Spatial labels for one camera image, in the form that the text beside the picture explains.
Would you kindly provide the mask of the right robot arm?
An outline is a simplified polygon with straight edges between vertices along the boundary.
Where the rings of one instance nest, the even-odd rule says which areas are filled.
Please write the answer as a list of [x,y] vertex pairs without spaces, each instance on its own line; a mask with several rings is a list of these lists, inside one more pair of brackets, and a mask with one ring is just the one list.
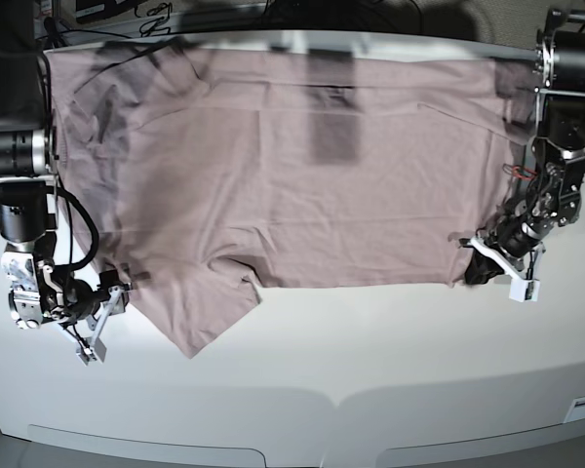
[[[11,317],[22,330],[53,326],[84,364],[102,362],[102,330],[109,317],[124,313],[130,287],[114,269],[99,274],[96,288],[75,278],[95,259],[99,233],[64,188],[58,161],[47,57],[0,51],[0,236],[6,242],[1,267],[10,282]],[[65,264],[54,260],[60,207],[78,213],[91,237],[84,257]]]

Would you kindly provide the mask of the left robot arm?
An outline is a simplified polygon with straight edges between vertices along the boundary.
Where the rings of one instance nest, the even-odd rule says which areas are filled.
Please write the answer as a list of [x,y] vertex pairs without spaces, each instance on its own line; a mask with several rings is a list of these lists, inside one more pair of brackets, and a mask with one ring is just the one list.
[[585,176],[585,10],[550,8],[537,32],[534,171],[523,192],[504,203],[499,217],[476,237],[462,240],[473,255],[468,286],[487,283],[529,261],[535,278],[543,240],[579,218]]

